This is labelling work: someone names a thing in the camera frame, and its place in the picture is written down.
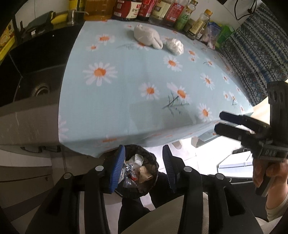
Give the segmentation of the person's right hand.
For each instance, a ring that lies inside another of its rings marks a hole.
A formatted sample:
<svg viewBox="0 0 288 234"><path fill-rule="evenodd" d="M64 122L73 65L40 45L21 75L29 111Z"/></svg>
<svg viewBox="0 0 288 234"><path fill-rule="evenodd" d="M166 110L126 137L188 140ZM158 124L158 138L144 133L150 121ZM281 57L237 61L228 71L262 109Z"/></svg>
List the person's right hand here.
<svg viewBox="0 0 288 234"><path fill-rule="evenodd" d="M268 162L253 159L253 182L256 194L280 200L287 195L287 159Z"/></svg>

